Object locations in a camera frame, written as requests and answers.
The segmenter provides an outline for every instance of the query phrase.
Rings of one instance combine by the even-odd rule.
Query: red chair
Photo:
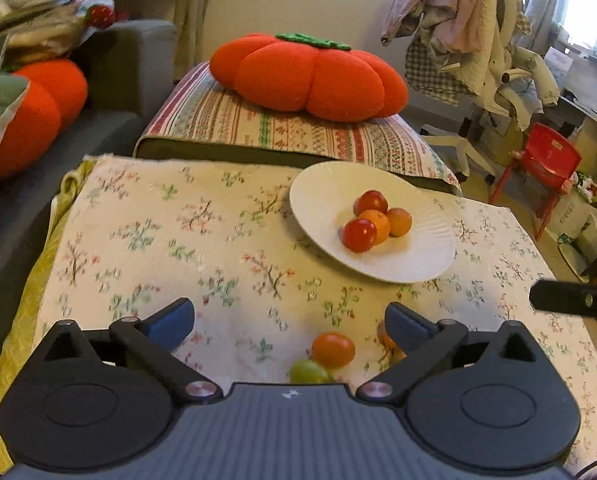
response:
[[[530,137],[523,151],[514,152],[512,155],[514,160],[505,168],[501,180],[490,195],[489,203],[493,204],[501,194],[505,181],[512,174],[512,170],[519,166],[524,167],[528,173],[549,188],[549,193],[537,210],[537,218],[543,219],[541,227],[534,236],[538,241],[549,222],[549,216],[554,206],[559,201],[561,186],[575,172],[581,162],[581,155],[574,146],[567,142],[564,136],[544,124],[532,126]]]

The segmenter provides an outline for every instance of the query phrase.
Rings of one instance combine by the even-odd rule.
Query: chair leg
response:
[[[536,231],[536,234],[534,235],[534,240],[536,240],[536,241],[541,240],[541,237],[543,236],[543,231],[545,230],[545,227],[547,226],[547,223],[549,222],[549,218],[552,216],[552,210],[557,205],[560,195],[561,195],[561,190],[555,189],[546,197],[544,203],[539,208],[543,212],[543,221],[541,222],[539,230]]]
[[[493,204],[494,202],[496,202],[496,200],[499,198],[499,195],[501,194],[501,191],[503,190],[503,186],[505,185],[505,181],[510,177],[510,175],[512,174],[512,171],[514,170],[514,168],[517,166],[517,162],[515,160],[513,160],[510,165],[505,168],[505,171],[503,171],[503,174],[501,175],[501,178],[498,181],[498,184],[496,184],[495,190],[492,192],[492,194],[490,195],[490,198],[488,199],[488,203]]]

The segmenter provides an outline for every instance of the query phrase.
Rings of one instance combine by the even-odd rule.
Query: pumpkin pillow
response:
[[[248,34],[219,47],[214,78],[256,105],[341,122],[399,113],[403,78],[381,58],[305,34]]]
[[[32,63],[15,75],[29,87],[0,143],[0,180],[36,162],[87,98],[85,76],[69,59]]]

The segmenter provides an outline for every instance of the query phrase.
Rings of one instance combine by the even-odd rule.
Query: metal screw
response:
[[[392,394],[392,386],[380,381],[370,381],[361,386],[361,392],[372,399],[384,399]]]
[[[217,389],[216,384],[210,381],[194,381],[185,386],[185,393],[192,397],[210,397]]]

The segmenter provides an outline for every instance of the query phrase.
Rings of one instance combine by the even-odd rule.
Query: orange fruit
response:
[[[359,218],[364,218],[369,220],[377,228],[377,236],[374,238],[374,245],[378,245],[383,243],[387,240],[390,231],[389,220],[387,216],[381,213],[381,211],[377,211],[376,209],[368,209],[367,211],[363,211]]]
[[[312,342],[312,359],[328,370],[348,365],[355,353],[352,340],[338,332],[326,332]]]
[[[397,344],[394,342],[394,340],[387,335],[385,321],[383,320],[379,321],[379,325],[377,326],[377,336],[379,337],[381,344],[388,350],[393,350],[397,347]]]
[[[412,228],[412,215],[405,209],[394,207],[387,211],[389,233],[392,236],[403,236]]]

